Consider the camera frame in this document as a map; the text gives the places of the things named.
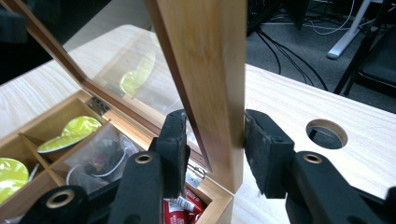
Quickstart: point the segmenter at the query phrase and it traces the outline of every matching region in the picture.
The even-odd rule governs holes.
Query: bolt hole
[[[316,156],[313,154],[305,154],[304,159],[311,163],[321,163],[322,162],[322,159],[319,156]]]
[[[48,208],[59,208],[70,203],[75,197],[75,193],[71,189],[65,189],[56,192],[47,200],[46,206]]]
[[[137,163],[148,163],[152,161],[152,157],[150,155],[140,155],[136,157],[135,161]]]

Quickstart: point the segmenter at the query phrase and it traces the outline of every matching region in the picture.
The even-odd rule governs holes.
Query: white cable
[[[294,25],[294,23],[292,23],[292,22],[266,22],[266,23],[262,23],[262,25]],[[308,24],[303,24],[303,26],[306,26],[306,27],[312,27],[312,25],[308,25]],[[316,28],[319,28],[319,29],[323,29],[323,30],[335,30],[335,29],[338,29],[338,30],[348,30],[349,28],[332,28],[332,27],[325,27],[325,26],[316,26],[316,25],[314,25]]]
[[[388,12],[391,12],[395,8],[396,8],[396,6],[392,7],[390,10],[388,10]],[[375,21],[375,19],[372,19],[372,20],[367,21],[367,22],[365,22],[363,24],[360,24],[359,27],[361,28],[363,25],[367,25],[368,23],[373,22],[373,21]]]
[[[314,2],[320,2],[320,3],[332,3],[332,1],[326,1],[326,0],[313,0]]]
[[[314,24],[312,21],[310,21],[310,20],[306,20],[306,21],[311,22],[311,24],[312,24],[312,29],[313,29],[313,30],[315,31],[315,33],[317,33],[318,35],[329,35],[329,34],[332,34],[332,33],[336,32],[336,31],[341,30],[341,29],[347,24],[347,22],[349,21],[350,16],[352,15],[353,7],[354,7],[354,6],[355,6],[355,0],[352,1],[352,7],[350,8],[350,12],[349,12],[349,15],[348,15],[347,18],[346,18],[346,21],[345,21],[340,27],[338,27],[338,28],[336,28],[336,29],[334,29],[333,31],[330,31],[330,32],[328,32],[328,33],[321,33],[321,32],[319,32],[319,31],[317,31],[317,30],[315,29],[315,24]]]

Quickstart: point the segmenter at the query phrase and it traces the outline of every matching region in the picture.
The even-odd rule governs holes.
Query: clear plastic wrapper
[[[106,125],[89,143],[65,160],[70,171],[66,184],[82,186],[88,193],[122,177],[128,158],[138,152],[134,144]]]

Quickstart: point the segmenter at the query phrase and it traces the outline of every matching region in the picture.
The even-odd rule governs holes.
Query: glass lid
[[[3,6],[26,14],[30,35],[47,42],[46,51],[83,87],[131,109],[157,127],[155,133],[167,114],[183,108],[144,1],[6,0]],[[189,145],[199,158],[187,125]]]

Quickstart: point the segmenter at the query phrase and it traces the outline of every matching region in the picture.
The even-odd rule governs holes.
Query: black chair
[[[349,94],[353,83],[396,97],[396,27],[389,28],[369,51],[355,78],[346,86]]]
[[[346,86],[344,95],[348,95],[356,82],[364,87],[396,97],[396,28],[389,28],[375,42],[391,0],[384,0],[375,18],[375,23],[361,41],[349,67],[338,82],[334,93],[339,94]]]

